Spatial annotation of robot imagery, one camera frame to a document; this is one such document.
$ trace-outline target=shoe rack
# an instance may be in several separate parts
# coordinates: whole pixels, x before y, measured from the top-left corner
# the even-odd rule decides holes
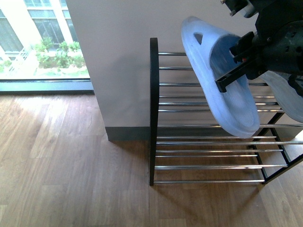
[[[150,153],[149,184],[163,183],[269,183],[276,177],[296,166],[303,160],[303,154],[290,157],[287,147],[303,145],[303,141],[281,140],[278,129],[302,128],[303,124],[279,124],[277,121],[284,112],[279,108],[274,96],[254,96],[258,112],[273,117],[261,123],[260,130],[249,139],[222,135],[218,124],[161,124],[164,114],[210,112],[204,96],[188,95],[167,96],[161,90],[170,88],[187,89],[200,87],[199,83],[160,82],[162,73],[188,71],[191,67],[160,67],[161,59],[173,57],[186,58],[182,52],[159,52],[158,39],[150,39]],[[250,83],[252,87],[267,86],[266,83]],[[280,156],[279,163],[271,163],[271,156]],[[194,171],[194,177],[182,174]],[[242,171],[246,178],[238,179]],[[225,179],[224,172],[229,172]]]

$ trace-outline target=glass window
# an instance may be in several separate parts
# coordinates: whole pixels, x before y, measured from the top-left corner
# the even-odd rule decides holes
[[[51,7],[49,0],[24,0],[27,7]]]
[[[66,19],[66,22],[67,22],[68,28],[70,29],[72,40],[77,42],[78,38],[77,38],[76,31],[75,31],[74,25],[72,24],[71,19]]]
[[[68,10],[62,10],[65,18],[71,18],[70,12]]]
[[[64,41],[57,19],[33,19],[42,37],[50,37],[54,43],[54,48]]]
[[[53,10],[29,10],[31,18],[56,18]]]
[[[66,0],[60,0],[62,7],[67,7]]]
[[[6,18],[0,18],[0,45],[6,52],[21,51],[23,45]]]

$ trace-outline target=light blue slipper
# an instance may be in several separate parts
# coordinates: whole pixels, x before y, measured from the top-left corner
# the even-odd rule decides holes
[[[295,89],[289,86],[286,79],[279,74],[267,71],[260,78],[270,86],[282,110],[290,118],[303,123],[303,97],[299,96]]]
[[[189,17],[182,23],[185,52],[215,119],[228,133],[248,138],[259,129],[260,121],[246,76],[228,85],[225,93],[221,93],[215,83],[237,66],[229,48],[238,39],[196,17]]]

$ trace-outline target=wooden floor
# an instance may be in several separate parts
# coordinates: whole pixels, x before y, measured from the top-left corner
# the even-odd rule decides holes
[[[302,227],[303,166],[268,185],[148,185],[94,96],[1,96],[1,227]]]

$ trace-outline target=metal rod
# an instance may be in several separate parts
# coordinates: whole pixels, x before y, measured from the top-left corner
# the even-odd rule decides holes
[[[256,105],[278,105],[277,102],[262,102],[256,103]],[[159,103],[159,106],[208,106],[207,102],[165,102]]]
[[[189,142],[189,141],[166,141],[166,142],[157,142],[158,146],[248,146],[248,145],[294,145],[299,144],[302,145],[303,141],[195,141],[195,142]]]
[[[159,98],[206,98],[205,96],[159,96]],[[274,96],[254,96],[254,98],[275,98]]]
[[[159,52],[159,56],[186,56],[183,52]]]
[[[250,139],[274,139],[276,136],[252,136]],[[240,139],[237,136],[157,136],[160,140]]]
[[[194,165],[194,166],[155,166],[155,170],[188,170],[188,169],[261,169],[264,167],[282,167],[287,164],[272,165]]]
[[[191,67],[160,67],[160,70],[191,70]],[[201,85],[199,83],[160,83],[160,87],[200,87]],[[264,87],[268,86],[267,83],[249,83],[249,86],[258,86],[258,87]]]
[[[257,155],[157,155],[156,157],[257,157]]]
[[[160,83],[160,87],[201,87],[199,83]]]
[[[184,66],[184,67],[173,66],[173,67],[159,67],[159,70],[182,70],[182,71],[189,71],[189,70],[193,70],[193,68],[189,67],[189,66]]]
[[[265,180],[193,180],[193,181],[155,181],[154,183],[263,183]]]
[[[159,103],[159,106],[208,106],[207,102],[170,102]]]
[[[161,113],[193,113],[193,112],[209,112],[210,109],[174,109],[174,110],[159,110]],[[283,110],[257,110],[265,113],[284,113]]]
[[[196,113],[196,112],[209,112],[210,109],[190,109],[190,110],[159,110],[159,113]]]
[[[300,128],[303,124],[262,124],[260,128]],[[218,124],[159,124],[158,128],[221,128]]]
[[[281,149],[247,149],[247,150],[157,150],[156,153],[265,153],[281,152]]]

